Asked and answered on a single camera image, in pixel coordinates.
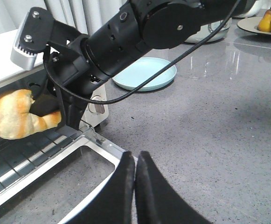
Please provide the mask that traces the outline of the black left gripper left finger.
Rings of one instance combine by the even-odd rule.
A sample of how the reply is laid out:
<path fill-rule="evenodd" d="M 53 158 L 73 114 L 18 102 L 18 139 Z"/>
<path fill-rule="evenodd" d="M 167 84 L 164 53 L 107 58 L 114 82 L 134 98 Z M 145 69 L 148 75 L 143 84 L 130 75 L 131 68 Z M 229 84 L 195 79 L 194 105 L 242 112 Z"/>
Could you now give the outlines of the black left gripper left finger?
<path fill-rule="evenodd" d="M 67 224 L 130 224 L 135 162 L 131 152 L 124 152 L 106 185 Z"/>

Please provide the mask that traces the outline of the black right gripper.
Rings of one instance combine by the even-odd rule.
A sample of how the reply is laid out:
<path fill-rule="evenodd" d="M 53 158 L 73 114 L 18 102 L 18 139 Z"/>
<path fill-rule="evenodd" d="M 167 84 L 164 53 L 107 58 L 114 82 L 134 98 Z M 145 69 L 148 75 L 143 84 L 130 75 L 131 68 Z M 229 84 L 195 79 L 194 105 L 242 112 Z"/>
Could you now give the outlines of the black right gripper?
<path fill-rule="evenodd" d="M 107 118 L 91 113 L 88 104 L 94 96 L 106 98 L 106 79 L 95 69 L 86 52 L 88 35 L 69 38 L 50 38 L 43 51 L 43 65 L 47 81 L 30 107 L 30 113 L 43 117 L 53 112 L 61 113 L 59 130 L 77 130 L 82 123 L 96 127 Z"/>

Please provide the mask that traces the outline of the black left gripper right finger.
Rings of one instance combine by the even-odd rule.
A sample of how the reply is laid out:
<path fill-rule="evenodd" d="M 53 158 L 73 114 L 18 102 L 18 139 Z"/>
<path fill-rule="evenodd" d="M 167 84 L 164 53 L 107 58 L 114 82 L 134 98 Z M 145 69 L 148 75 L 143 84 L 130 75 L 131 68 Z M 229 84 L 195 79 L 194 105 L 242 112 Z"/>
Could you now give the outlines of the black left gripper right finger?
<path fill-rule="evenodd" d="M 135 200 L 139 224 L 209 224 L 189 206 L 158 170 L 148 151 L 140 152 Z"/>

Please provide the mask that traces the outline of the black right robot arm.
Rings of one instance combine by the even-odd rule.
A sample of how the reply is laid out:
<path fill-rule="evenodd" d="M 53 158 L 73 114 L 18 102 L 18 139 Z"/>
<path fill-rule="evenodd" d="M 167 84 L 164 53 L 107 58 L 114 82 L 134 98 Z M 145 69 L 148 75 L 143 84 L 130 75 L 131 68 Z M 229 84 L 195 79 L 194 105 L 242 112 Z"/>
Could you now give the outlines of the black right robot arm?
<path fill-rule="evenodd" d="M 31 24 L 46 45 L 48 81 L 31 105 L 40 117 L 60 111 L 60 126 L 77 129 L 94 90 L 152 49 L 171 49 L 201 26 L 244 14 L 252 0 L 129 0 L 92 35 L 54 19 L 46 10 Z"/>

